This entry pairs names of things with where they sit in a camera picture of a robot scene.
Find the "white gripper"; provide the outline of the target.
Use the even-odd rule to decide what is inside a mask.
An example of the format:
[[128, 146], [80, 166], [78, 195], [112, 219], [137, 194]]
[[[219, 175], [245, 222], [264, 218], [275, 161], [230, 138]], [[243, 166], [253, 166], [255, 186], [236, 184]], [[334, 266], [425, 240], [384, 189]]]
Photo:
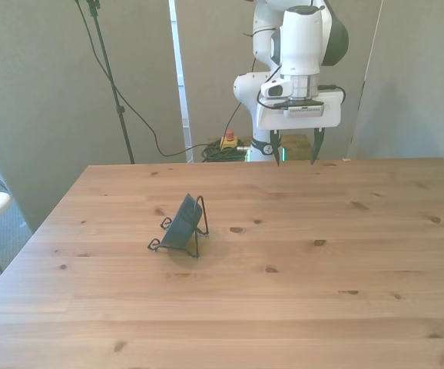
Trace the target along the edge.
[[314, 101], [320, 101], [323, 104], [288, 109], [269, 109], [261, 104], [257, 105], [255, 124], [260, 130], [270, 131], [270, 145], [277, 165], [280, 165], [279, 131], [315, 128], [310, 155], [310, 163], [313, 165], [323, 145], [324, 128], [334, 128], [340, 124], [342, 104], [340, 90], [321, 91]]

